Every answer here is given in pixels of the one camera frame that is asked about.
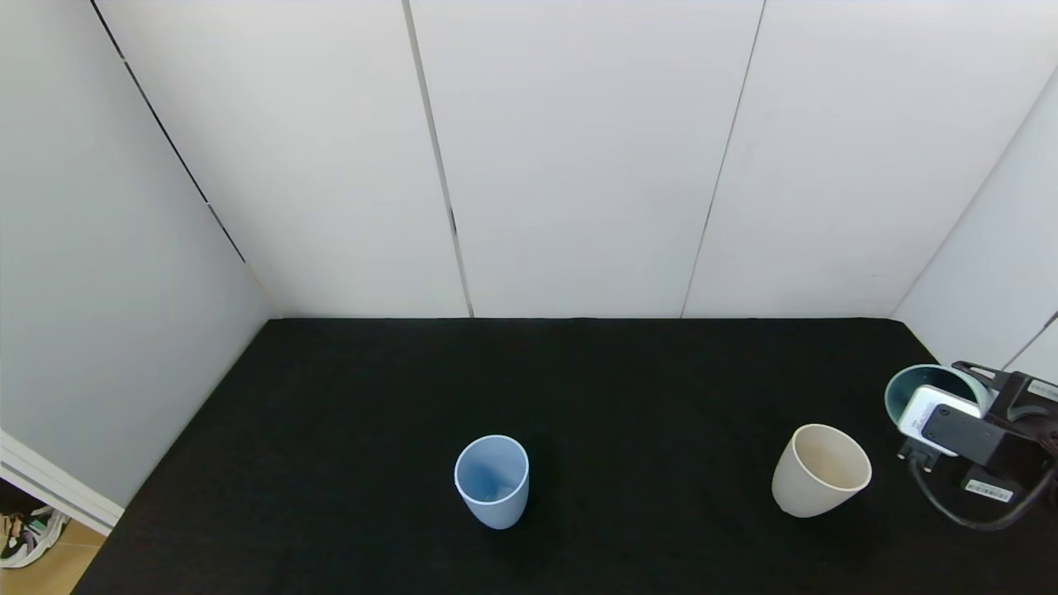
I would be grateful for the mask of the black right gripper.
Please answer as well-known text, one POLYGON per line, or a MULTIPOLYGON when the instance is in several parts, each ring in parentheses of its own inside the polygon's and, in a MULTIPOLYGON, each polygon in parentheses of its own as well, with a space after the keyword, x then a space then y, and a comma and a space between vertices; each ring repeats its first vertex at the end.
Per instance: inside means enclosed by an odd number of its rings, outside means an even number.
POLYGON ((989 387, 995 401, 983 407, 989 459, 967 464, 965 489, 1014 504, 1042 486, 1056 500, 1056 384, 1020 372, 987 368, 959 360, 953 369, 989 387))

